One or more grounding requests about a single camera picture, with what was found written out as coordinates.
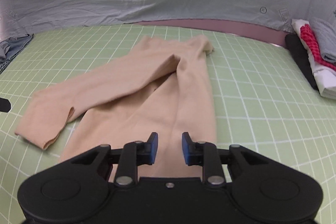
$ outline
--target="folded clothes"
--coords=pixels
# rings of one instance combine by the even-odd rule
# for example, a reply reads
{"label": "folded clothes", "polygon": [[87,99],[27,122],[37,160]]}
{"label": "folded clothes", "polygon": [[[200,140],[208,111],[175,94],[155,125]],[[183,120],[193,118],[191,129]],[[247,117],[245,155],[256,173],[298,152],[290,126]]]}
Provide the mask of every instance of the folded clothes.
{"label": "folded clothes", "polygon": [[321,57],[330,63],[336,63],[336,32],[335,29],[325,20],[313,18],[310,21],[319,44]]}
{"label": "folded clothes", "polygon": [[8,52],[10,45],[7,41],[0,42],[0,63],[5,62],[6,60],[6,53]]}
{"label": "folded clothes", "polygon": [[334,64],[322,59],[319,44],[309,23],[305,23],[305,25],[300,27],[300,38],[304,40],[317,63],[336,71]]}
{"label": "folded clothes", "polygon": [[314,90],[319,90],[308,61],[308,53],[303,47],[300,38],[296,34],[288,34],[285,37],[285,43],[294,62],[297,64],[304,77]]}
{"label": "folded clothes", "polygon": [[304,30],[302,27],[305,25],[309,26],[309,22],[302,19],[292,19],[293,29],[300,37],[302,45],[308,52],[311,71],[313,72],[320,95],[322,97],[336,99],[336,71],[315,61],[310,48],[301,37],[301,30]]}
{"label": "folded clothes", "polygon": [[26,35],[25,37],[10,37],[2,42],[0,42],[0,45],[2,43],[8,43],[9,49],[5,53],[6,59],[4,62],[0,62],[0,73],[2,73],[5,68],[12,62],[12,60],[31,42],[31,40],[34,38],[34,34],[32,35]]}

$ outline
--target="printed icon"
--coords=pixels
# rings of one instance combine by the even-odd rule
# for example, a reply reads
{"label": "printed icon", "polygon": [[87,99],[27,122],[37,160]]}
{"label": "printed icon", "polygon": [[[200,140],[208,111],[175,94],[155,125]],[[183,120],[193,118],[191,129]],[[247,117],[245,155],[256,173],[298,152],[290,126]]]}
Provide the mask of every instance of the printed icon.
{"label": "printed icon", "polygon": [[289,11],[287,8],[283,8],[279,10],[283,23],[286,23],[289,19]]}
{"label": "printed icon", "polygon": [[266,9],[266,7],[261,7],[260,8],[260,12],[262,13],[262,14],[266,14],[266,12],[267,12],[267,9]]}
{"label": "printed icon", "polygon": [[9,15],[10,17],[12,17],[14,20],[17,20],[18,19],[18,16],[17,16],[17,12],[13,11],[11,8],[9,7],[6,7],[5,9],[5,13],[7,15]]}

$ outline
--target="red checkered cloth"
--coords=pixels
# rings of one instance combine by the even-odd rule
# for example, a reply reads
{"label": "red checkered cloth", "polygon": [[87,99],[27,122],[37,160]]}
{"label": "red checkered cloth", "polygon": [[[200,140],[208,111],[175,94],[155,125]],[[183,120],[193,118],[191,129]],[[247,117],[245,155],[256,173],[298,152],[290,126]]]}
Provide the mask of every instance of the red checkered cloth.
{"label": "red checkered cloth", "polygon": [[300,28],[300,36],[302,40],[306,42],[307,46],[311,50],[311,53],[313,54],[314,60],[317,63],[336,71],[335,65],[322,59],[319,44],[309,24],[305,24]]}

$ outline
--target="denim fabric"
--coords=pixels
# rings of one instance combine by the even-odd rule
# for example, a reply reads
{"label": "denim fabric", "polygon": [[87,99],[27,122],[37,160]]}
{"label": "denim fabric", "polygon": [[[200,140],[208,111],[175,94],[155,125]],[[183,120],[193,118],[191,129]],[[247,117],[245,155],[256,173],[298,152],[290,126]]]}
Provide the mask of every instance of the denim fabric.
{"label": "denim fabric", "polygon": [[0,73],[12,62],[12,60],[29,44],[29,42],[34,38],[34,34],[26,35],[25,37],[10,37],[6,41],[10,48],[6,53],[6,60],[3,63],[0,63]]}
{"label": "denim fabric", "polygon": [[9,51],[10,45],[7,41],[0,42],[0,63],[6,61],[6,53]]}

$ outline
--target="black cloth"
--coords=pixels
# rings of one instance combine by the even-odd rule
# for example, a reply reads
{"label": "black cloth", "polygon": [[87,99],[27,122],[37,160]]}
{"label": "black cloth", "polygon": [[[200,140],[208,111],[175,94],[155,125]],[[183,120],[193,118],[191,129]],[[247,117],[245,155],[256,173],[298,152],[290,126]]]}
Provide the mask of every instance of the black cloth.
{"label": "black cloth", "polygon": [[291,53],[295,63],[306,77],[307,81],[314,90],[319,90],[310,68],[307,50],[303,47],[297,34],[288,34],[285,37],[287,49]]}

